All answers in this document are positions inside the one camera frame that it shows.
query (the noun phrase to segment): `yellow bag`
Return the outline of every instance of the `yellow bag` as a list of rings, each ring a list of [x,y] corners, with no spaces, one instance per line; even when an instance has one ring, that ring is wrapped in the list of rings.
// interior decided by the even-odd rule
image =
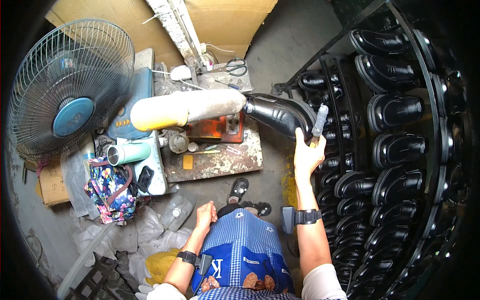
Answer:
[[[173,261],[177,258],[177,254],[180,252],[180,249],[172,248],[169,252],[159,252],[150,255],[146,261],[145,265],[150,272],[152,278],[145,278],[145,281],[154,285],[156,283],[162,284],[165,280],[165,275],[172,266]]]

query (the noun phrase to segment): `scissors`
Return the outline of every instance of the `scissors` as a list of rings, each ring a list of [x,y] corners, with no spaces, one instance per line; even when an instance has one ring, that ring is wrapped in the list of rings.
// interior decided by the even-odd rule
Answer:
[[[235,70],[243,70],[243,71],[241,71],[241,73],[232,73],[232,71],[235,71]],[[232,76],[240,77],[247,73],[247,62],[244,59],[237,57],[229,60],[224,67],[213,69],[208,73],[216,73],[216,72],[227,72]]]

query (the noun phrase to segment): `floral bag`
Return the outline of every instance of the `floral bag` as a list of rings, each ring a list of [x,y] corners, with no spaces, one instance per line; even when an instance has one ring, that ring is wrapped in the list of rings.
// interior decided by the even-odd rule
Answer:
[[[133,217],[136,201],[128,190],[133,176],[132,169],[125,166],[129,174],[126,179],[117,167],[108,162],[106,156],[90,159],[89,162],[90,180],[84,190],[97,206],[102,223]]]

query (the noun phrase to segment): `worker's arm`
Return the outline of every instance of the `worker's arm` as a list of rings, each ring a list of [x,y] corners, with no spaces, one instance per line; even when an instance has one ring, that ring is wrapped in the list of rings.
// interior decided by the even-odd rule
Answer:
[[[198,255],[202,249],[205,236],[210,231],[210,223],[216,222],[216,220],[216,208],[213,205],[213,201],[200,206],[197,209],[197,225],[181,250],[190,251]],[[185,295],[194,270],[195,267],[192,264],[184,263],[181,258],[177,257],[170,269],[168,269],[164,283],[173,285]]]
[[[326,140],[320,136],[320,142],[316,148],[309,148],[304,140],[300,128],[295,130],[297,146],[295,148],[295,182],[297,184],[298,210],[318,210],[317,201],[313,195],[310,176],[313,170],[325,159],[324,150]],[[322,265],[331,264],[330,249],[325,234],[324,223],[318,220],[315,224],[297,225],[299,239],[300,269],[303,277],[311,270]]]

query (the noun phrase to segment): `blue checkered apron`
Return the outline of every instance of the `blue checkered apron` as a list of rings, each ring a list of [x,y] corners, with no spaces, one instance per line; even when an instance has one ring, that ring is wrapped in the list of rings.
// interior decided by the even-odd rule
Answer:
[[[205,278],[212,276],[220,287],[208,291],[200,287],[199,300],[298,299],[275,226],[243,208],[211,225],[201,253],[213,256]],[[265,281],[268,276],[275,282],[272,288],[270,281],[270,290],[249,288],[255,280]],[[201,278],[196,270],[192,278],[194,291]]]

